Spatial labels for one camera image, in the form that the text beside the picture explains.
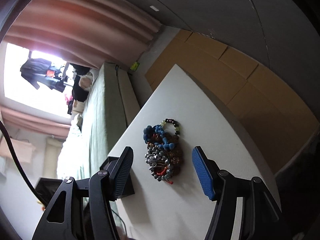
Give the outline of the black jewelry gift box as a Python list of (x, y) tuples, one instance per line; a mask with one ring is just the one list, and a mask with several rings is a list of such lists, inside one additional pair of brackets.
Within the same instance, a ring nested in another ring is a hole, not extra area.
[[(113, 169), (116, 167), (118, 157), (107, 157), (107, 159), (100, 166), (100, 170), (107, 170), (109, 174), (112, 173)], [(131, 175), (127, 173), (124, 166), (121, 167), (121, 171), (113, 178), (114, 187), (114, 200), (128, 197), (135, 194), (133, 188)]]

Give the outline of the silver jewelry pile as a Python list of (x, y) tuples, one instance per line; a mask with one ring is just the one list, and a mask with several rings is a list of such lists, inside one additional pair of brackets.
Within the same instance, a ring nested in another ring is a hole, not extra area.
[(178, 137), (171, 138), (166, 147), (164, 144), (148, 142), (146, 148), (145, 162), (153, 178), (172, 185), (172, 178), (180, 173), (184, 162)]

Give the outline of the green bed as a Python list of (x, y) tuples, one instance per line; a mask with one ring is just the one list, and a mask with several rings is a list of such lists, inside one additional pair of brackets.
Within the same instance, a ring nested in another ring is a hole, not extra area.
[(140, 111), (129, 76), (104, 63), (94, 80), (82, 114), (71, 122), (57, 159), (57, 177), (91, 177)]

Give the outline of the flattened cardboard sheet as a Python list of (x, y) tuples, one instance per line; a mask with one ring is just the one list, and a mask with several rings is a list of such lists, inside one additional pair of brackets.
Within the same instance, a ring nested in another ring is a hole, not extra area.
[(240, 121), (271, 171), (280, 171), (319, 128), (300, 96), (274, 72), (236, 49), (181, 30), (146, 72), (152, 89), (174, 65), (208, 88)]

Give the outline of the clothes pile on bed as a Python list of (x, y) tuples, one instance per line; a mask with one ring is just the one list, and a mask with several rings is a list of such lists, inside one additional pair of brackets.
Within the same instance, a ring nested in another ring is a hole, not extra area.
[(67, 98), (67, 114), (69, 115), (72, 115), (72, 110), (76, 102), (84, 103), (87, 100), (93, 81), (93, 75), (90, 72), (90, 68), (75, 63), (71, 63), (71, 65), (74, 68), (75, 78), (72, 88), (72, 97)]

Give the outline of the small green floor object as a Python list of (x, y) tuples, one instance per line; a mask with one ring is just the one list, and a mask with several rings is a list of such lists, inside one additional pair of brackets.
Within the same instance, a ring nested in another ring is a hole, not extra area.
[(130, 67), (130, 70), (133, 71), (133, 72), (135, 72), (135, 71), (138, 69), (139, 65), (140, 65), (139, 62), (134, 62), (134, 63), (132, 64), (132, 66)]

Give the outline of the hanging dark clothes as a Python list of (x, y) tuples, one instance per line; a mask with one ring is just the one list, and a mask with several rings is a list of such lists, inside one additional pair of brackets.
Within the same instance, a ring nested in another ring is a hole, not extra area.
[(27, 80), (35, 89), (40, 88), (40, 83), (51, 90), (62, 93), (65, 90), (63, 72), (45, 59), (28, 59), (20, 68), (21, 77)]

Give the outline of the pink curtain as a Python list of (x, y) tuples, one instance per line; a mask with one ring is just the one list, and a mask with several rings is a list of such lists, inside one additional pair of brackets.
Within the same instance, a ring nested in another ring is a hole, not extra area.
[(160, 27), (126, 0), (32, 0), (4, 40), (89, 68), (130, 68)]

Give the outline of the white wall socket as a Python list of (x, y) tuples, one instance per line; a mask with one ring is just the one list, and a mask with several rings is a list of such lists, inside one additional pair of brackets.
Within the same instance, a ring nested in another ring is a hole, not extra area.
[(150, 9), (154, 10), (155, 12), (159, 12), (159, 9), (156, 8), (154, 5), (151, 5), (151, 6), (150, 6)]

